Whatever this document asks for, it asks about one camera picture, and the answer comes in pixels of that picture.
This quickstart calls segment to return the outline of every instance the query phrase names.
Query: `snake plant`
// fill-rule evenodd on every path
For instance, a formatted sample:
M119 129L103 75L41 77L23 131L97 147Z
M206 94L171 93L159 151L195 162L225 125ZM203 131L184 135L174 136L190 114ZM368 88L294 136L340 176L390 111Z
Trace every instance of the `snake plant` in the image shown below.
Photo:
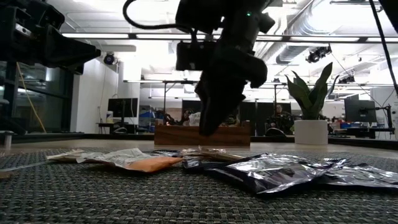
M295 83L292 83L286 76L289 93L301 107L303 119L318 119L319 113L323 108L325 98L333 92L335 83L338 79L337 76L330 89L328 89L327 80L331 75L332 68L333 63L330 63L323 69L312 90L309 89L305 81L302 80L297 73L292 71L296 76Z

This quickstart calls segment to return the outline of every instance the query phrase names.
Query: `carpet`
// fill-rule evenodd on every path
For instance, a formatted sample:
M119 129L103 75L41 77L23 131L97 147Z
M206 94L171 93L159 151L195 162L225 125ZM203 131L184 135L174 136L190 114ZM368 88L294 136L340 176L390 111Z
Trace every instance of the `carpet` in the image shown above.
M0 167L42 162L47 154L0 158ZM86 151L106 149L86 148ZM253 152L234 152L252 156ZM397 161L351 153L285 152L350 157L398 172ZM377 189L307 188L269 198L204 174L171 167L141 174L101 164L44 164L0 180L0 222L15 223L398 223L398 194Z

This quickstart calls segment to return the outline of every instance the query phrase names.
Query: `potted plant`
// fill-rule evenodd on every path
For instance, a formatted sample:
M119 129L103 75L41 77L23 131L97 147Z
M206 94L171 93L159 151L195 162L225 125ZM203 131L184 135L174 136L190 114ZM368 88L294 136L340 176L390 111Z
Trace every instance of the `potted plant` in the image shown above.
M297 144L328 144L328 123L319 120L326 96L332 93L338 77L328 90L327 80L331 75L333 63L322 71L312 90L295 72L295 83L287 77L290 95L297 101L303 113L303 120L294 122L294 138Z

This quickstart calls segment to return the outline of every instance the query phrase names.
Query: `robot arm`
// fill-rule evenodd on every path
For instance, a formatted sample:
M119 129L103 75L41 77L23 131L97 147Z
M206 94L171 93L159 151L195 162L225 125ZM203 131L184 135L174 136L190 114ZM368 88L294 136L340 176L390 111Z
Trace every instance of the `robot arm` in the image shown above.
M267 79L265 63L254 56L253 46L258 33L268 32L275 24L262 11L273 0L181 0L176 24L144 26L136 24L127 15L127 8L134 0L128 0L123 7L124 17L130 24L141 29L178 28L196 35L198 31L211 35L223 28L217 41L177 45L177 70L201 70L201 78L195 92L202 103L200 134L212 135L218 126L240 102L247 82L251 88L259 88Z
M59 33L65 17L40 0L0 0L0 60L74 70L101 55Z

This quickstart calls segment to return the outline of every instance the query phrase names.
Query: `window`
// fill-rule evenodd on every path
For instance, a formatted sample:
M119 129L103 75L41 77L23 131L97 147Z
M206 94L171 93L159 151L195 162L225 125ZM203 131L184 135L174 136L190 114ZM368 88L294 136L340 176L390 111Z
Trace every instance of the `window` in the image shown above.
M46 68L43 65L20 63L25 84L42 90L65 94L65 80L68 78L60 68Z
M48 96L34 91L27 91L32 104L43 122L47 131L62 130L63 100L54 96ZM16 118L20 118L21 124L30 132L42 132L39 120L29 103L25 89L18 88L16 100Z
M6 76L7 62L0 62L0 77Z
M2 112L11 117L28 132L43 132L39 120L30 105L28 96L44 128L48 133L70 130L70 111L72 107L73 74L42 65L19 64L27 92L22 84L16 63L6 64L6 81L0 86L0 96L10 102L3 106Z

